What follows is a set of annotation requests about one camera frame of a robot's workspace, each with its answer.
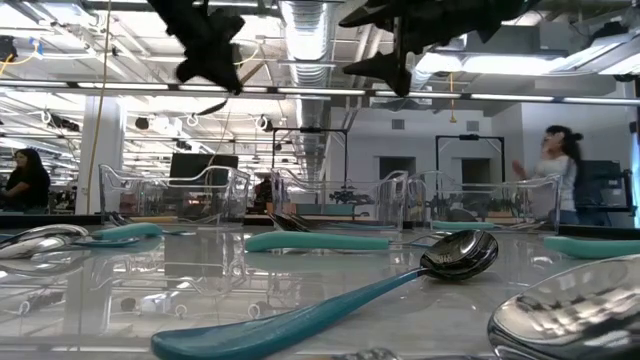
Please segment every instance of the person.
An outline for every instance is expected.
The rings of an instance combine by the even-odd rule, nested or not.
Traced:
[[[16,169],[13,170],[0,199],[11,211],[25,214],[44,214],[49,204],[51,179],[42,166],[38,152],[22,149],[15,153]]]
[[[582,180],[582,153],[578,144],[582,138],[582,134],[574,133],[568,127],[550,126],[542,142],[541,159],[532,176],[527,174],[520,162],[513,162],[513,171],[522,180],[562,175],[559,215],[561,224],[577,225],[580,222],[576,213],[574,190]],[[552,219],[554,215],[555,213],[549,214]]]
[[[271,176],[264,177],[262,182],[255,187],[256,198],[253,207],[259,212],[267,210],[267,204],[273,201],[271,194]]]

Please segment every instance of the doorway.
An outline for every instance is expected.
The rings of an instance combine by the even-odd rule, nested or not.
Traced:
[[[415,157],[389,157],[381,156],[380,158],[380,180],[386,178],[394,171],[406,171],[409,176],[416,173]]]
[[[490,184],[491,159],[461,159],[463,184]]]

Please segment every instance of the reflective table surface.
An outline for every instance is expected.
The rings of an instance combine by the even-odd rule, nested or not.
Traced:
[[[166,236],[134,253],[74,251],[0,261],[0,358],[154,359],[149,338],[158,331],[248,321],[315,304],[416,268],[424,252],[397,246],[357,254],[244,253],[247,238],[270,230]],[[539,235],[495,236],[500,254],[483,274],[456,284],[420,278],[271,358],[373,347],[404,359],[491,356],[487,322],[500,303],[585,263],[544,249]]]

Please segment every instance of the acrylic bin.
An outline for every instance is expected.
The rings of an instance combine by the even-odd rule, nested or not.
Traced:
[[[272,170],[275,213],[344,230],[402,230],[407,172],[378,182],[307,181],[287,169]]]
[[[249,174],[225,166],[209,166],[193,178],[169,178],[100,165],[105,219],[117,212],[162,226],[235,228],[242,226],[248,194]]]
[[[436,199],[437,190],[460,189],[456,181],[442,171],[425,171],[409,176],[405,220],[412,223],[414,229],[429,228],[431,204]]]
[[[560,180],[560,176],[551,176],[437,189],[427,221],[434,231],[472,228],[557,232]]]

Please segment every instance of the yellow cable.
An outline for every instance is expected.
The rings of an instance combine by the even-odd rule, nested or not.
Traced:
[[[38,53],[38,44],[35,44],[35,45],[33,45],[33,52],[31,53],[31,55],[29,55],[28,58],[26,58],[24,60],[20,60],[20,61],[15,62],[15,63],[12,63],[12,62],[9,62],[9,61],[11,61],[11,59],[13,59],[13,55],[9,55],[11,57],[10,58],[8,57],[4,62],[0,62],[0,64],[2,64],[2,67],[22,65],[22,64],[30,61],[31,59],[33,59],[33,57],[36,56],[37,53]]]
[[[11,59],[13,59],[13,54],[9,54],[9,56],[7,56],[7,58],[2,63],[2,68],[0,68],[0,76],[2,76],[2,74],[4,73],[4,69],[7,67],[7,64],[9,63],[9,61],[11,61]]]
[[[256,49],[253,51],[253,54],[251,54],[251,56],[249,56],[248,58],[238,61],[237,63],[233,63],[233,65],[242,65],[246,62],[249,62],[253,59],[255,59],[256,55],[258,55],[258,52],[260,51],[260,44],[258,44],[257,42],[253,42],[254,45],[256,45]]]
[[[96,160],[96,148],[98,147],[98,134],[100,133],[100,121],[102,120],[102,104],[104,102],[104,90],[107,87],[107,56],[109,55],[109,25],[111,25],[111,0],[107,3],[107,27],[104,39],[104,60],[102,61],[102,89],[100,89],[100,102],[98,103],[98,118],[96,130],[93,134],[93,146],[91,148],[91,161],[89,162],[89,178],[87,181],[87,215],[91,213],[91,180],[93,179],[93,164]]]

